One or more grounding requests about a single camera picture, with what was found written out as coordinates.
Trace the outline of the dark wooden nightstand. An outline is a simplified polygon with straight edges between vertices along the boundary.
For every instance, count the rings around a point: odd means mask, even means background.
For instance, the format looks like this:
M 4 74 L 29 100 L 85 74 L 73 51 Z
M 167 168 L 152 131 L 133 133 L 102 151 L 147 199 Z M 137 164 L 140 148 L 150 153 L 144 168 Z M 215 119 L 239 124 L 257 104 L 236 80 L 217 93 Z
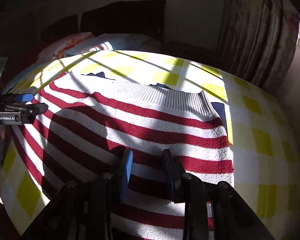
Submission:
M 177 41 L 166 42 L 162 51 L 171 56 L 182 57 L 189 60 L 214 58 L 215 52 L 200 46 Z

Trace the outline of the floral pink curtain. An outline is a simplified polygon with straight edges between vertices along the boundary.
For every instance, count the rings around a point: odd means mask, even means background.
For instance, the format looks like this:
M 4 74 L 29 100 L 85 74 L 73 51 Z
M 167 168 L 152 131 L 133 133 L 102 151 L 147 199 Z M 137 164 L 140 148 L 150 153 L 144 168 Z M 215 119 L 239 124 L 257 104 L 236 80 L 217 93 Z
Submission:
M 220 68 L 275 94 L 292 64 L 299 22 L 289 0 L 224 0 Z

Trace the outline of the yellow green checked bedsheet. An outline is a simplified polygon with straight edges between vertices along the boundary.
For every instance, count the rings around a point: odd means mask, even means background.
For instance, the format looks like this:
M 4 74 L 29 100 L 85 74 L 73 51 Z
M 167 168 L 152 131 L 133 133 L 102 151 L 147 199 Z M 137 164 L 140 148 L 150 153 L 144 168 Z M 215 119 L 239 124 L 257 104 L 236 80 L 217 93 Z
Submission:
M 300 158 L 287 117 L 274 97 L 215 68 L 139 51 L 97 51 L 44 63 L 8 86 L 8 91 L 35 96 L 69 73 L 185 93 L 205 92 L 223 122 L 233 154 L 230 185 L 275 239 L 300 239 Z M 12 153 L 13 128 L 7 153 L 0 158 L 0 197 L 17 233 L 22 234 L 43 208 L 25 223 L 16 194 L 28 170 L 21 157 Z

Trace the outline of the light blue floral pillow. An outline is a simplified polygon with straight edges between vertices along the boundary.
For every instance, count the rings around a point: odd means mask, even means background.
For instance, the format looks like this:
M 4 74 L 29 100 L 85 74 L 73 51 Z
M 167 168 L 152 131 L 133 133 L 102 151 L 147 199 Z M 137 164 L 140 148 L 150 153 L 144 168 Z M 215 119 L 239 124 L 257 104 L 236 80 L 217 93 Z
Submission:
M 102 34 L 79 42 L 66 50 L 64 57 L 100 50 L 133 50 L 151 41 L 154 39 L 142 34 Z

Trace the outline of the orange floral pillow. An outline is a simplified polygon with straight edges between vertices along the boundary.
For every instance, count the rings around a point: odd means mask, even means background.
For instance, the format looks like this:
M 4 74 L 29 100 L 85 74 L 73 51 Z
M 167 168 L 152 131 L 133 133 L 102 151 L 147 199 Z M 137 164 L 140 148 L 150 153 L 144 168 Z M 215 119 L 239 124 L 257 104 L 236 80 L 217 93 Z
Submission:
M 37 63 L 51 62 L 57 59 L 61 59 L 64 53 L 71 48 L 74 48 L 80 42 L 83 42 L 89 38 L 93 38 L 94 35 L 91 32 L 72 34 L 65 38 L 52 43 L 45 49 L 43 49 L 38 57 Z

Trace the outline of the dark wooden headboard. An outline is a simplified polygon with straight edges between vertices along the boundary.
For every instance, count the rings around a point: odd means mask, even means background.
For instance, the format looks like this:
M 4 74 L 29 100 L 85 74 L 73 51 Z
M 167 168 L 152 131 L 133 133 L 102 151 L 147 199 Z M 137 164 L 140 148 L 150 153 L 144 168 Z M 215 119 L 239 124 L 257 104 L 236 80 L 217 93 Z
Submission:
M 40 33 L 40 38 L 45 42 L 55 42 L 61 38 L 77 33 L 79 33 L 78 16 L 77 14 L 73 14 L 46 27 Z
M 82 14 L 80 31 L 102 34 L 142 34 L 164 39 L 165 0 L 119 1 Z

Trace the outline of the red white striped knit sweater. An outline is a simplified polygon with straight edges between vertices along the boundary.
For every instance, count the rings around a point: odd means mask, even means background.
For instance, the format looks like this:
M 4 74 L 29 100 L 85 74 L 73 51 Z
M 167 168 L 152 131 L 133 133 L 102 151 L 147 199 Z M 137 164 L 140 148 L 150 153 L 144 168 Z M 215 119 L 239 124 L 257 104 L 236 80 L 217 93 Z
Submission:
M 128 196 L 113 213 L 118 239 L 181 239 L 184 205 L 168 198 L 163 150 L 202 181 L 233 183 L 233 154 L 206 93 L 89 75 L 63 75 L 33 98 L 48 110 L 13 128 L 12 153 L 27 167 L 16 197 L 25 223 L 70 180 L 94 180 L 133 152 Z

